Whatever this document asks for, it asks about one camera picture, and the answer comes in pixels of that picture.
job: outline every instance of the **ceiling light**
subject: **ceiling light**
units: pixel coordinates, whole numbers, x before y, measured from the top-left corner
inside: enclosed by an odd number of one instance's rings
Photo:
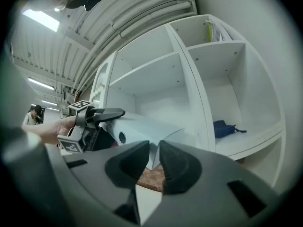
[[[23,14],[31,19],[37,21],[38,23],[50,28],[51,30],[57,32],[59,21],[52,18],[51,16],[43,13],[43,12],[35,12],[31,9],[26,10]]]
[[[55,106],[58,106],[58,104],[54,104],[54,103],[51,103],[51,102],[47,102],[47,101],[44,101],[44,100],[42,100],[42,102],[44,102],[44,103],[47,103],[47,104],[51,104],[51,105],[55,105]]]
[[[59,109],[55,109],[55,108],[47,108],[47,109],[54,110],[54,111],[60,111]]]
[[[38,85],[40,85],[40,86],[43,86],[43,87],[45,87],[45,88],[48,88],[48,89],[50,89],[50,90],[53,90],[53,91],[55,90],[54,87],[49,86],[49,85],[47,85],[47,84],[44,84],[44,83],[42,83],[42,82],[36,81],[36,80],[34,80],[34,79],[32,79],[32,78],[28,78],[28,80],[31,81],[31,82],[33,82],[33,83],[36,83],[36,84],[38,84]]]

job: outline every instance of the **black slot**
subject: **black slot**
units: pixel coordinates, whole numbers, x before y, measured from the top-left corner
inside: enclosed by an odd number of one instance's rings
[[[87,163],[86,160],[81,159],[81,160],[76,160],[76,161],[68,162],[68,163],[66,163],[66,165],[67,165],[68,168],[73,168],[73,167],[76,167],[76,166],[84,165],[86,163]]]
[[[266,205],[242,181],[233,181],[227,185],[250,218],[266,207]]]

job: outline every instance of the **blue bag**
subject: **blue bag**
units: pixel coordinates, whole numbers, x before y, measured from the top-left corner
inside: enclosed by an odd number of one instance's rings
[[[218,120],[214,122],[214,137],[223,138],[230,134],[234,134],[235,131],[246,133],[247,131],[241,131],[236,129],[236,125],[227,125],[224,120]]]

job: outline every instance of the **white bookcase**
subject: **white bookcase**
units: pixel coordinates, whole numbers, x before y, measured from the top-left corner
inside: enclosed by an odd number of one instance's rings
[[[211,43],[210,18],[233,40]],[[276,182],[285,120],[275,84],[253,46],[212,15],[160,26],[113,53],[100,65],[90,99],[178,126],[184,130],[169,140],[233,160],[245,157],[246,168]],[[215,139],[217,120],[247,133]]]

